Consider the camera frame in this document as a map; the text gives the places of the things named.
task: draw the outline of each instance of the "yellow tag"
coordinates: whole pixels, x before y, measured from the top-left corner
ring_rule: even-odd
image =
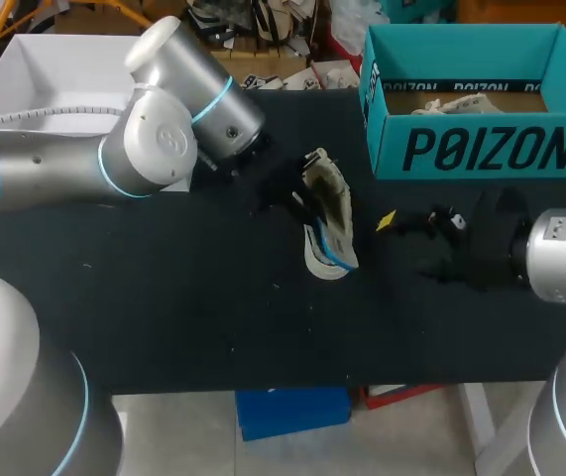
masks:
[[[391,213],[389,213],[384,218],[382,218],[382,220],[380,220],[380,224],[378,225],[375,231],[380,231],[382,228],[386,228],[387,226],[390,226],[391,223],[393,222],[393,218],[395,218],[396,212],[397,210],[393,210]]]

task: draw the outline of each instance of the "black table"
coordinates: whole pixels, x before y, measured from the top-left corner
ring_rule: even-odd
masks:
[[[362,268],[315,279],[301,228],[281,210],[250,218],[231,187],[0,214],[0,277],[94,382],[146,393],[547,378],[566,349],[566,306],[416,276],[441,241],[367,239],[394,207],[469,216],[482,187],[504,182],[375,181],[357,91],[255,97],[280,143],[338,161]],[[566,207],[566,179],[513,183],[535,213]]]

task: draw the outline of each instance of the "white sneaker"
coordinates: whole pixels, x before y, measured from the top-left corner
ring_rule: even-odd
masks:
[[[500,109],[492,104],[488,96],[479,93],[461,97],[443,105],[441,105],[439,99],[435,99],[434,101],[426,102],[425,109],[417,109],[412,114],[485,114],[501,112]]]
[[[304,261],[317,278],[337,280],[359,266],[353,249],[351,191],[324,149],[306,158],[312,162],[302,179],[322,204],[326,223],[318,219],[315,226],[304,225]]]

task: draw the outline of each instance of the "white shoe box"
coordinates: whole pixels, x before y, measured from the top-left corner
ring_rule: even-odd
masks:
[[[139,37],[16,35],[0,59],[0,115],[43,107],[103,106],[124,109],[135,81],[124,57]],[[117,116],[61,114],[23,119],[0,129],[96,135],[111,131]],[[186,178],[165,190],[188,191]]]

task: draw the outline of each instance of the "teal shoe box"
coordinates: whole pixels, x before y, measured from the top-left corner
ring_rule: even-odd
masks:
[[[392,115],[396,90],[541,94],[548,112]],[[372,26],[359,92],[378,179],[566,178],[561,25]]]
[[[391,23],[420,22],[425,15],[442,10],[454,0],[380,0],[382,11]]]

